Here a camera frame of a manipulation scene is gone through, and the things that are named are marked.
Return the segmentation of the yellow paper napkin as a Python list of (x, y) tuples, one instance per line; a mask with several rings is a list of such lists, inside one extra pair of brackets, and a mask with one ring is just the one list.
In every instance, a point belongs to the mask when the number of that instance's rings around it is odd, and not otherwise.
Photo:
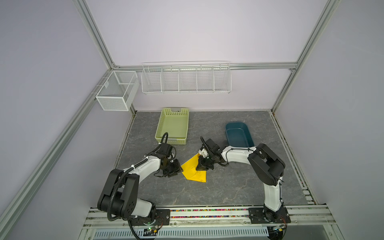
[(198, 163), (199, 163), (199, 156), (200, 154), (196, 154), (191, 159), (189, 159), (188, 161), (186, 161), (184, 164), (181, 165), (183, 169), (182, 174), (184, 175), (186, 180), (206, 183), (207, 172), (196, 170), (196, 167), (198, 166)]

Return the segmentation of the white mesh wall basket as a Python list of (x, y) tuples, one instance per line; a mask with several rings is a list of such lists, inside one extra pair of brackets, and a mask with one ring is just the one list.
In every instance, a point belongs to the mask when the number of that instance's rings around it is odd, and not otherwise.
[(130, 111), (140, 83), (135, 71), (111, 71), (96, 95), (104, 111)]

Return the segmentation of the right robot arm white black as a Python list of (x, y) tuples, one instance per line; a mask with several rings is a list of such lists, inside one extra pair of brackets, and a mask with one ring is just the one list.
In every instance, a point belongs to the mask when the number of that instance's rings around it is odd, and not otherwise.
[(267, 223), (290, 223), (288, 210), (282, 199), (282, 182), (286, 164), (266, 144), (256, 147), (227, 146), (222, 149), (212, 139), (200, 137), (197, 171), (213, 170), (215, 164), (226, 167), (229, 163), (242, 163), (252, 167), (264, 186), (264, 205), (262, 210), (251, 210), (251, 219)]

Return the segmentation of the dark teal plastic bin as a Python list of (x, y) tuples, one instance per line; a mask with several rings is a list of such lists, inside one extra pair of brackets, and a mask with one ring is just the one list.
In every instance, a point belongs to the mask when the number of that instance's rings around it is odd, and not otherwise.
[(227, 141), (232, 147), (254, 147), (254, 141), (248, 126), (243, 122), (230, 122), (226, 124)]

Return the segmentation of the green perforated plastic basket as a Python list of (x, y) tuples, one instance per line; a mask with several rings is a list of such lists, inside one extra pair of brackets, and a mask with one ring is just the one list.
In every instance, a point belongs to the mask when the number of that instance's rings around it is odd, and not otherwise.
[(164, 133), (168, 133), (168, 144), (185, 145), (189, 129), (188, 108), (163, 108), (159, 118), (155, 139), (161, 142)]

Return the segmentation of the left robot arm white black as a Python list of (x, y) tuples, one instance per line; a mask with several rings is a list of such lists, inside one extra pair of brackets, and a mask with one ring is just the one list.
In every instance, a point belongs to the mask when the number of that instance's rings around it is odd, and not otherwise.
[(158, 146), (139, 163), (109, 173), (97, 204), (97, 209), (107, 214), (108, 221), (139, 219), (144, 224), (156, 222), (156, 204), (138, 198), (138, 191), (139, 184), (151, 174), (170, 178), (183, 171), (176, 159), (177, 151), (168, 143), (168, 136), (168, 133), (163, 134)]

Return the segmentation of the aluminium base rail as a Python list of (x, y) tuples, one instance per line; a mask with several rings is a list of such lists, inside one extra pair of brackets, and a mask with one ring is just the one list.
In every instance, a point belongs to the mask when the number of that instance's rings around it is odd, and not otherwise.
[[(262, 219), (262, 207), (259, 206), (214, 206), (214, 207), (160, 207), (155, 226), (162, 225), (160, 232), (143, 236), (150, 224), (140, 224), (134, 219), (135, 233), (141, 239), (171, 239), (191, 236), (192, 239), (213, 239), (233, 237), (267, 236), (267, 227), (280, 226), (320, 226), (325, 231), (326, 240), (345, 240), (336, 220), (327, 205), (286, 206), (288, 221), (281, 218), (276, 223), (267, 223)], [(128, 221), (107, 220), (107, 214), (91, 209), (82, 227), (79, 240), (117, 240), (135, 239)]]

